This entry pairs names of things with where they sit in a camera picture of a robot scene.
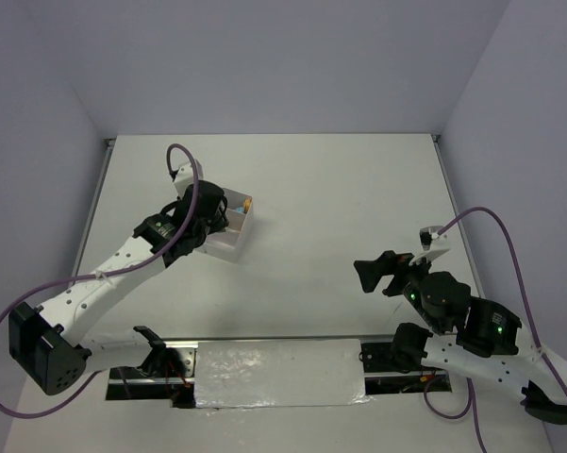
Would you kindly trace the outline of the orange pink highlighter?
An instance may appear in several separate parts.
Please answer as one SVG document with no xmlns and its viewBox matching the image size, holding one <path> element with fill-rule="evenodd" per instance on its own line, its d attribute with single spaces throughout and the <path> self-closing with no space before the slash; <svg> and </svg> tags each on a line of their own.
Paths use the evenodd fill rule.
<svg viewBox="0 0 567 453">
<path fill-rule="evenodd" d="M 253 200 L 251 197 L 248 197 L 243 201 L 242 208 L 244 213 L 247 213 L 250 210 L 252 202 Z"/>
</svg>

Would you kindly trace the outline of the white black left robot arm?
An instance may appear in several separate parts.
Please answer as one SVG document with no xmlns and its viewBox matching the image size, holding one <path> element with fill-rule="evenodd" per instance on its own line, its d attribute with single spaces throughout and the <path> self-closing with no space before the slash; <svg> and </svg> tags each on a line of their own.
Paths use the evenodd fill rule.
<svg viewBox="0 0 567 453">
<path fill-rule="evenodd" d="M 145 218 L 90 279 L 32 308 L 19 304 L 8 316 L 9 353 L 47 395 L 71 387 L 104 352 L 90 329 L 146 280 L 189 255 L 208 235 L 224 230 L 225 191 L 205 180 Z"/>
</svg>

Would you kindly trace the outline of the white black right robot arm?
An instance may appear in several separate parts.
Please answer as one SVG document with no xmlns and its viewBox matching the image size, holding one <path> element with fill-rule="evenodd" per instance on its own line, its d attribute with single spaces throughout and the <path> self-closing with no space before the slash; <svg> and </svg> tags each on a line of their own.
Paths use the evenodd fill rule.
<svg viewBox="0 0 567 453">
<path fill-rule="evenodd" d="M 365 293 L 389 277 L 383 294 L 404 297 L 425 322 L 399 324 L 390 345 L 363 345 L 365 371 L 440 368 L 492 385 L 543 422 L 567 425 L 567 361 L 536 345 L 518 315 L 430 267 L 393 251 L 355 261 Z"/>
</svg>

